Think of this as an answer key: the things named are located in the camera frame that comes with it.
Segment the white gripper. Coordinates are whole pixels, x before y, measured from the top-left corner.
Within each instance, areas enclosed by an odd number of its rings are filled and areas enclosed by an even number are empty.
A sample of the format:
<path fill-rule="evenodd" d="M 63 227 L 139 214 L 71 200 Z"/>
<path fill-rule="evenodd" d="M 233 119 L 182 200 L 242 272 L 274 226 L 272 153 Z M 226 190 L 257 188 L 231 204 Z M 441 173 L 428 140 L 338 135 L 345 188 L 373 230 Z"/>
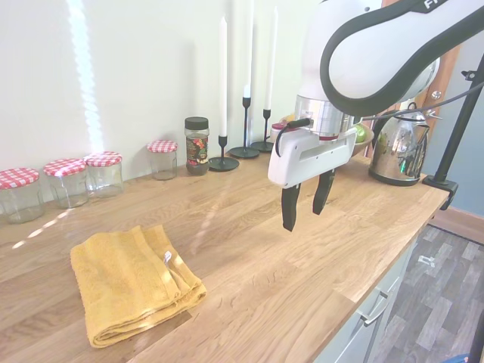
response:
<path fill-rule="evenodd" d="M 322 141 L 319 135 L 305 129 L 281 136 L 279 148 L 271 152 L 268 179 L 286 188 L 281 193 L 283 227 L 292 231 L 296 224 L 296 205 L 301 183 L 319 176 L 312 212 L 320 215 L 330 193 L 335 168 L 348 163 L 356 141 L 356 128 L 336 140 Z"/>

